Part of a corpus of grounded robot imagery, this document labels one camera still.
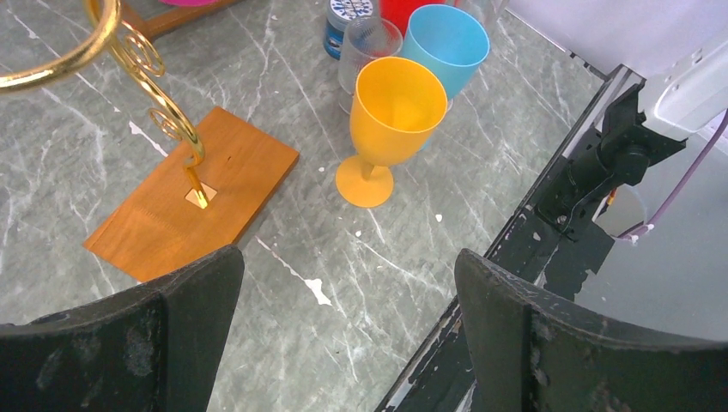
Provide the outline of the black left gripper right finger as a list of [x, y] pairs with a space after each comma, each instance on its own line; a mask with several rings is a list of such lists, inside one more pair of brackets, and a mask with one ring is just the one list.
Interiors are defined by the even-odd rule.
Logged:
[[727, 346], [588, 310], [463, 249], [454, 277], [488, 411], [724, 411]]

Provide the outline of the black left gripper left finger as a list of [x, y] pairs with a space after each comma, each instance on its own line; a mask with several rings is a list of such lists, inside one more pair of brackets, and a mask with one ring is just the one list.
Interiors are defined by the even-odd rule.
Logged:
[[4, 324], [2, 410], [206, 410], [244, 270], [227, 245], [104, 299]]

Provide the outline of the gold wire wine glass rack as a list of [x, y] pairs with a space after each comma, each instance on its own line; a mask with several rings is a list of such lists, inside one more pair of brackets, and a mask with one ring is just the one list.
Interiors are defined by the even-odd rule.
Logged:
[[49, 63], [2, 76], [1, 91], [42, 87], [108, 52], [152, 100], [149, 116], [177, 147], [84, 243], [147, 282], [238, 243], [299, 154], [221, 107], [193, 124], [157, 85], [165, 64], [153, 40], [124, 22], [121, 2], [85, 2], [88, 38]]

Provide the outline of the orange wine glass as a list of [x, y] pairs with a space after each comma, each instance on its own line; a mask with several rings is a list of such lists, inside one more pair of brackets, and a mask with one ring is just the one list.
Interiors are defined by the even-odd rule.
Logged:
[[349, 114], [355, 155], [342, 161], [335, 175], [342, 198], [366, 209], [385, 203], [394, 192], [391, 167], [421, 149], [447, 106], [439, 78], [422, 64], [385, 57], [364, 66]]

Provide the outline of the light blue wine glass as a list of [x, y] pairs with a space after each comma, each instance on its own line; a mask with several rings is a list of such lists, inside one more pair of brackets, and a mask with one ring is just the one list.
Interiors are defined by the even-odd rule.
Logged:
[[423, 5], [409, 17], [400, 56], [428, 68], [453, 100], [487, 58], [490, 40], [483, 25], [460, 8]]

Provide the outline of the clear wine glass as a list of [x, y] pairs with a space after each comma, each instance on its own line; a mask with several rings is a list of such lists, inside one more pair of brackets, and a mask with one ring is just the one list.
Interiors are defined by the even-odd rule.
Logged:
[[347, 115], [352, 108], [356, 79], [363, 67], [378, 58], [396, 56], [402, 44], [400, 30], [382, 17], [357, 17], [348, 24], [337, 69], [340, 86], [337, 100]]
[[510, 0], [457, 0], [454, 5], [474, 16], [488, 28], [500, 19], [510, 2]]

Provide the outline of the red wine glass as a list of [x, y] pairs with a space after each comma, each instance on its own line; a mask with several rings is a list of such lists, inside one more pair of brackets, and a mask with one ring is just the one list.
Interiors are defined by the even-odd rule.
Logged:
[[404, 36], [412, 13], [421, 6], [446, 4], [459, 6], [459, 0], [379, 0], [380, 16], [393, 23]]

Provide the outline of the pink wine glass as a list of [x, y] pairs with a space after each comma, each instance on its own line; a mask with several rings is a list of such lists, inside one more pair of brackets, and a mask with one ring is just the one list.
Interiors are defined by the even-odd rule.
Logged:
[[175, 7], [194, 8], [214, 4], [217, 0], [160, 0], [160, 2]]

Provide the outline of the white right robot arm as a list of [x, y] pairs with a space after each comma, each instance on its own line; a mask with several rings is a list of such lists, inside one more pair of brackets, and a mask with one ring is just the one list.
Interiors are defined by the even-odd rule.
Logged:
[[683, 150], [687, 139], [727, 107], [727, 32], [670, 70], [634, 85], [610, 103], [599, 142], [557, 175], [536, 206], [564, 230], [593, 200], [637, 185], [650, 166]]

